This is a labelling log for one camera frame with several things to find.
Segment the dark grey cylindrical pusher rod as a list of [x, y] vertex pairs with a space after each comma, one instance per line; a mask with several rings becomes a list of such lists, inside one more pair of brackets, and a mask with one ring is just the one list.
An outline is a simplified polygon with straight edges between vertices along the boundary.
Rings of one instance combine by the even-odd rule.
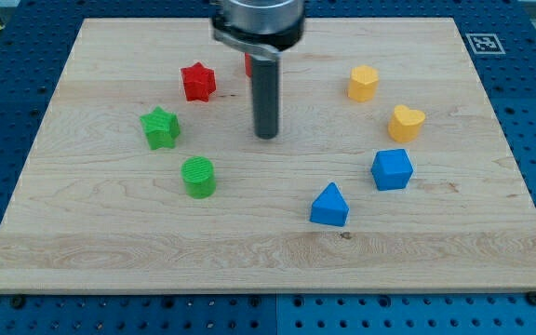
[[279, 67], [275, 60], [251, 57], [251, 94], [255, 135], [263, 140], [279, 130]]

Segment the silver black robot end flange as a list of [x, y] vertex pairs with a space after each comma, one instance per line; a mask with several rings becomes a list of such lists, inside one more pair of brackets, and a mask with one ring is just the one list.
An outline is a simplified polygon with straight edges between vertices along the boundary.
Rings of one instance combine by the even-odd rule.
[[303, 34], [302, 0], [221, 0], [211, 17], [213, 38], [260, 60], [280, 60]]

